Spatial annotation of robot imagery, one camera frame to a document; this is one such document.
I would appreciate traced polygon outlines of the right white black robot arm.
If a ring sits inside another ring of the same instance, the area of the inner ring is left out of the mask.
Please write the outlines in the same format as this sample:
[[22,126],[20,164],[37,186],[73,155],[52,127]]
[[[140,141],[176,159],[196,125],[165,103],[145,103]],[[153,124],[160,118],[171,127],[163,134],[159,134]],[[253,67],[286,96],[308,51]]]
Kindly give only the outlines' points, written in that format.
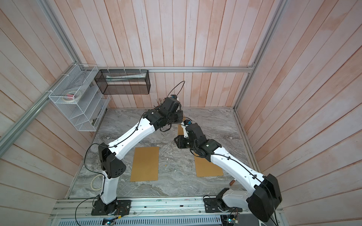
[[174,139],[179,149],[189,149],[194,156],[217,165],[245,188],[244,192],[224,188],[215,198],[205,200],[207,210],[229,212],[246,209],[263,222],[277,222],[275,212],[282,197],[273,175],[265,176],[236,159],[219,142],[206,138],[197,123],[185,120],[180,127],[183,134]]

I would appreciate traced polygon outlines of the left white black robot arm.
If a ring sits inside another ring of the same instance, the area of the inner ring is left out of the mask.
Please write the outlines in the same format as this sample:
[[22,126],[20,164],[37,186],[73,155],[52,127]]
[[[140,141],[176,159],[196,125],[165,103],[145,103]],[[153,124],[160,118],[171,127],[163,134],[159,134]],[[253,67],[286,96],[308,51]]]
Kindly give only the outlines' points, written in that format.
[[98,146],[104,176],[100,194],[103,204],[109,205],[117,199],[118,178],[126,169],[122,162],[126,154],[148,135],[174,122],[181,122],[182,119],[182,105],[176,95],[171,95],[161,105],[142,114],[136,125],[124,135],[107,145],[102,143]]

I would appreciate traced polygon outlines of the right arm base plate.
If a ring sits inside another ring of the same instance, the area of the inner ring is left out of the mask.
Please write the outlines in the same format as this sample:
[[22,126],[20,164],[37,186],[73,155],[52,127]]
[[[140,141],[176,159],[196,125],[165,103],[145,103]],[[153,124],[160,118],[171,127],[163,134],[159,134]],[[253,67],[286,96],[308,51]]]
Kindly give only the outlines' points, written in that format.
[[206,213],[237,213],[237,212],[243,212],[241,208],[231,208],[227,207],[225,203],[222,202],[221,199],[218,199],[216,197],[212,198],[208,195],[203,197],[204,207]]

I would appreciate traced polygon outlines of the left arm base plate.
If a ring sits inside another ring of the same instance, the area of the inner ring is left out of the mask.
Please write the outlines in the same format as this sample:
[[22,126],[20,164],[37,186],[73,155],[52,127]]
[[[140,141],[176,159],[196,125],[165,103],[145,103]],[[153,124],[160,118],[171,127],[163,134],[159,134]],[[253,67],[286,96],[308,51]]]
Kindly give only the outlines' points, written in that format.
[[129,215],[131,203],[131,200],[114,200],[109,204],[104,204],[103,201],[99,198],[93,205],[91,215]]

